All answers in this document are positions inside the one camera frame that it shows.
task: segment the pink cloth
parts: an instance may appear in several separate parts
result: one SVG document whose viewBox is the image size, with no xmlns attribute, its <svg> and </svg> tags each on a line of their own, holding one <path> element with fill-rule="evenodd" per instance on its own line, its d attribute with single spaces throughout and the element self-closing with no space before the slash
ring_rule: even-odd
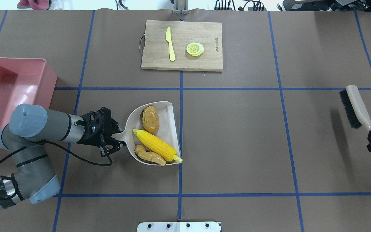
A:
<svg viewBox="0 0 371 232">
<path fill-rule="evenodd" d="M 50 7 L 49 0 L 19 0 L 18 5 L 16 6 L 19 9 L 29 8 L 35 10 L 46 10 Z"/>
</svg>

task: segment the wooden cutting board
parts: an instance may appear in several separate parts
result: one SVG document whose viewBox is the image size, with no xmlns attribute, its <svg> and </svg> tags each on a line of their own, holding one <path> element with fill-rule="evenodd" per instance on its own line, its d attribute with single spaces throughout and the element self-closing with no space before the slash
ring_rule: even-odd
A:
<svg viewBox="0 0 371 232">
<path fill-rule="evenodd" d="M 171 27 L 175 61 L 170 61 L 167 28 Z M 141 68 L 184 71 L 223 71 L 223 33 L 221 23 L 147 20 L 146 41 Z M 199 57 L 190 56 L 186 47 L 196 42 L 204 46 Z"/>
</svg>

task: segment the lemon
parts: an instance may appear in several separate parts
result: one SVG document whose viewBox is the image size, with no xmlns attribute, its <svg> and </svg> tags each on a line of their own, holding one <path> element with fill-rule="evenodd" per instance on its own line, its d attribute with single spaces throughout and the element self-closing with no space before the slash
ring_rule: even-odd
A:
<svg viewBox="0 0 371 232">
<path fill-rule="evenodd" d="M 199 43 L 190 43 L 187 45 L 187 53 L 193 57 L 201 56 L 204 52 L 204 47 Z"/>
</svg>

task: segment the pink bin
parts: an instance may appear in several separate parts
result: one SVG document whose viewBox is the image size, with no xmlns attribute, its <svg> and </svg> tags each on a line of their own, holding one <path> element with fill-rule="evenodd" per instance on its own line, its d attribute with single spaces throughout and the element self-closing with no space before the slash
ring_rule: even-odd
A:
<svg viewBox="0 0 371 232">
<path fill-rule="evenodd" d="M 56 79 L 45 59 L 0 58 L 0 129 L 22 103 L 49 108 Z"/>
</svg>

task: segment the yellow knife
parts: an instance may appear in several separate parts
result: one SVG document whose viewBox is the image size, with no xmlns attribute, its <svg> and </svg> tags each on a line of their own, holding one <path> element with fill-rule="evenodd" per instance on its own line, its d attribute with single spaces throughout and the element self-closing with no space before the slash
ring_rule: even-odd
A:
<svg viewBox="0 0 371 232">
<path fill-rule="evenodd" d="M 170 60 L 175 61 L 176 60 L 176 55 L 174 54 L 173 43 L 171 41 L 171 27 L 167 28 L 167 32 L 165 33 L 165 40 L 168 42 L 168 48 L 169 48 L 169 52 L 170 52 Z"/>
</svg>

